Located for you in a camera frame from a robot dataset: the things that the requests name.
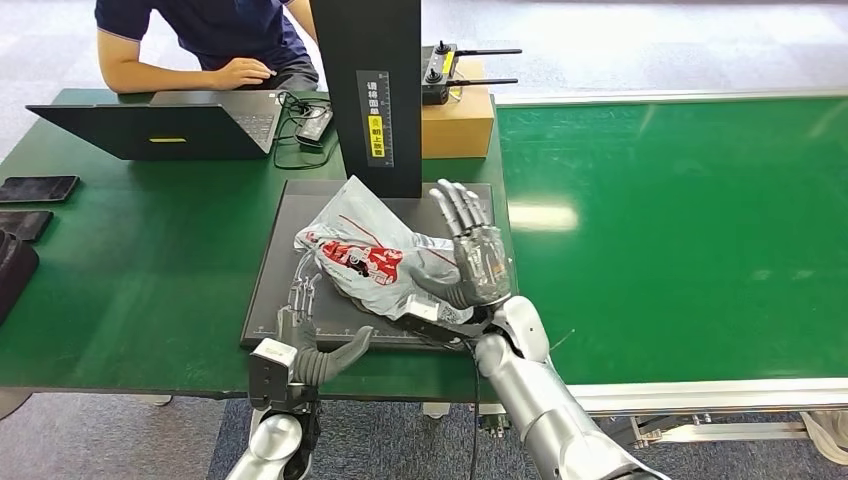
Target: robotic hand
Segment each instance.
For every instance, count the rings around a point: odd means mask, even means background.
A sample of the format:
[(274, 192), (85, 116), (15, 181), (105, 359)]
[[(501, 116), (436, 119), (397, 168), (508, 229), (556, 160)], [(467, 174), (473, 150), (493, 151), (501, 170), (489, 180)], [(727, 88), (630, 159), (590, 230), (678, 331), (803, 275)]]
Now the robotic hand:
[(301, 259), (288, 305), (277, 314), (277, 339), (263, 340), (251, 354), (250, 400), (265, 413), (228, 480), (307, 478), (320, 434), (318, 387), (368, 350), (372, 327), (333, 352), (318, 351), (312, 302), (321, 274), (305, 273), (314, 265), (312, 255)]
[(477, 368), (494, 387), (541, 477), (668, 480), (607, 437), (568, 391), (551, 362), (536, 308), (512, 295), (500, 230), (486, 219), (476, 195), (446, 180), (430, 195), (453, 236), (461, 278), (444, 284), (420, 270), (412, 277), (454, 307), (475, 307), (489, 318), (483, 333), (471, 339)]

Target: yellow label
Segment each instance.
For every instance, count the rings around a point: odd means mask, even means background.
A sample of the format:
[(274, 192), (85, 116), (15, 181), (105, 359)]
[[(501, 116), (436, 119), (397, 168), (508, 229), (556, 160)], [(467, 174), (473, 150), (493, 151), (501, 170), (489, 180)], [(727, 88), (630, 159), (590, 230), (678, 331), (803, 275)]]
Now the yellow label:
[(445, 55), (445, 64), (442, 65), (442, 73), (445, 75), (449, 74), (451, 65), (453, 65), (453, 50)]
[(371, 156), (382, 158), (386, 156), (385, 144), (383, 144), (383, 117), (379, 115), (368, 115), (368, 137), (371, 139)]
[(185, 138), (149, 138), (150, 143), (186, 143)]

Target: gray floor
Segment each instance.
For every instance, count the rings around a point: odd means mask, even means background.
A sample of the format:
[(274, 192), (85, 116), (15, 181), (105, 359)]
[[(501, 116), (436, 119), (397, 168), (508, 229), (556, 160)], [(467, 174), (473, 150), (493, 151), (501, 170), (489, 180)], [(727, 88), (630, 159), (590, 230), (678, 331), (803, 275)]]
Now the gray floor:
[[(842, 2), (423, 3), (427, 43), (525, 49), (486, 60), (490, 76), (521, 78), (496, 87), (500, 93), (848, 86)], [(0, 0), (0, 159), (34, 121), (23, 105), (49, 102), (63, 87), (103, 86), (92, 9), (92, 0)], [(142, 57), (197, 65), (158, 16)], [(0, 480), (194, 480), (207, 471), (223, 478), (243, 448), (245, 415), (243, 402), (180, 398), (160, 409), (125, 396), (36, 395), (0, 422)], [(461, 407), (433, 422), (414, 405), (331, 402), (316, 471), (338, 479), (463, 478), (469, 422)], [(479, 478), (535, 478), (514, 436), (481, 447)], [(639, 455), (680, 479), (848, 478), (808, 442), (662, 445)]]

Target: black phone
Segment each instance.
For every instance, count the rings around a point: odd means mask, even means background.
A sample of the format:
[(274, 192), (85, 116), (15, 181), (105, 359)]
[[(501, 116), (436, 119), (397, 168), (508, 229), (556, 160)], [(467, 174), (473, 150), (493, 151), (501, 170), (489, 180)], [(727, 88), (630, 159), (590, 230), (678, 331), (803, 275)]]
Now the black phone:
[(0, 185), (0, 203), (64, 202), (79, 177), (9, 177)]
[(40, 211), (15, 211), (0, 212), (0, 230), (11, 233), (19, 240), (35, 242), (44, 233), (53, 212)]

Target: laptop keyboard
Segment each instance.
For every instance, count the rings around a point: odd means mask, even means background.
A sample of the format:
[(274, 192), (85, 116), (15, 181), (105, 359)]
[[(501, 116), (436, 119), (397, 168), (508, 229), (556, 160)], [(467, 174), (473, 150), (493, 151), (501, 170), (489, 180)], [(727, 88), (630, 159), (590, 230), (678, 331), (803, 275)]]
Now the laptop keyboard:
[(264, 144), (274, 125), (274, 115), (234, 115), (233, 119), (259, 144)]

